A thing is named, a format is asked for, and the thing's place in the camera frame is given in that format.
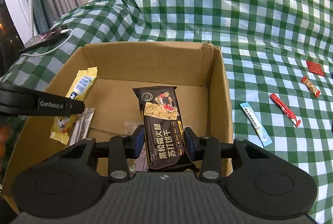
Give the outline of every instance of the red snack packet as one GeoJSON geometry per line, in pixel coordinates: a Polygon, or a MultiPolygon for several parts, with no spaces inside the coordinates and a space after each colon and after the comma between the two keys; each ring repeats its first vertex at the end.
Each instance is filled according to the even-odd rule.
{"type": "Polygon", "coordinates": [[[280,98],[276,96],[275,93],[270,95],[272,100],[282,109],[282,111],[287,115],[287,117],[294,123],[295,126],[299,126],[301,120],[297,119],[295,113],[293,113],[288,106],[282,102],[280,98]]]}
{"type": "Polygon", "coordinates": [[[320,76],[325,76],[325,73],[323,72],[323,70],[321,69],[321,65],[318,63],[314,63],[311,61],[306,61],[306,65],[308,66],[308,69],[311,73],[320,75],[320,76]]]}
{"type": "Polygon", "coordinates": [[[305,76],[304,78],[302,78],[302,83],[305,84],[305,86],[307,86],[307,88],[310,90],[310,92],[312,92],[315,97],[318,97],[320,94],[320,90],[318,90],[311,81],[309,81],[309,79],[307,78],[307,76],[305,76]]]}

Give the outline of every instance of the black truffle ham cracker package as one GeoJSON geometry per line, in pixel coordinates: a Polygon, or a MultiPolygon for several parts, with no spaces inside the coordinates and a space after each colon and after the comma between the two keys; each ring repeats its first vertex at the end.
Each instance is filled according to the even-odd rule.
{"type": "Polygon", "coordinates": [[[144,120],[147,159],[151,170],[194,168],[187,155],[177,87],[134,88],[144,120]]]}

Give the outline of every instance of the smartphone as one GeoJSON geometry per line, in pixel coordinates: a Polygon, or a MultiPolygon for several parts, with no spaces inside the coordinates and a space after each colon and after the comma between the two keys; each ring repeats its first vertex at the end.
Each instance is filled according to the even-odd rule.
{"type": "Polygon", "coordinates": [[[53,28],[47,32],[43,32],[39,35],[36,35],[28,40],[24,45],[26,48],[19,51],[19,54],[26,53],[30,50],[33,50],[38,47],[45,47],[47,45],[52,45],[57,42],[62,36],[60,33],[62,30],[66,30],[67,25],[61,25],[59,27],[53,28]]]}

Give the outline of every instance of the yellow snack wrapper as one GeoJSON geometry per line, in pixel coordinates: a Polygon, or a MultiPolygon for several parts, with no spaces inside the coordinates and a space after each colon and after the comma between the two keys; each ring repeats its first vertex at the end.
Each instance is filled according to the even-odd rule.
{"type": "MultiPolygon", "coordinates": [[[[96,77],[97,67],[88,68],[87,70],[79,70],[66,97],[84,101],[90,92],[96,77]]],[[[67,144],[69,141],[68,134],[71,131],[71,127],[76,117],[77,114],[72,114],[69,117],[54,117],[50,138],[60,141],[62,144],[67,144]]]]}

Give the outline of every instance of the light blue stick packet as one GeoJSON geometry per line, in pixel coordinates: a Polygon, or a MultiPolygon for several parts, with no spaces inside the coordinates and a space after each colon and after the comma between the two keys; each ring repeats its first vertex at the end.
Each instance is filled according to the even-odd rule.
{"type": "Polygon", "coordinates": [[[253,109],[251,108],[250,104],[248,102],[240,104],[243,111],[246,113],[247,117],[250,119],[250,122],[252,123],[255,131],[257,132],[262,145],[267,146],[272,143],[271,138],[269,137],[266,129],[263,127],[263,125],[259,122],[257,116],[254,114],[253,109]]]}

